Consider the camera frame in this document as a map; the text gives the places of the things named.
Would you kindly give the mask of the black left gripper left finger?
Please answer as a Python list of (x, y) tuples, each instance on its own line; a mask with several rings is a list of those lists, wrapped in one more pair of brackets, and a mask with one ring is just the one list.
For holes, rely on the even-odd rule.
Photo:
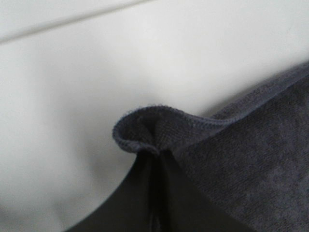
[(141, 151), (119, 187), (69, 232), (149, 232), (150, 178), (154, 155)]

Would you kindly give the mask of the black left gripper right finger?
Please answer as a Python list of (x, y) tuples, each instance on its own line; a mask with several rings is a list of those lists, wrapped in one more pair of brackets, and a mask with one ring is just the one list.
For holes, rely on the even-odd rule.
[(159, 228), (163, 232), (244, 232), (246, 226), (213, 205), (168, 150), (156, 159)]

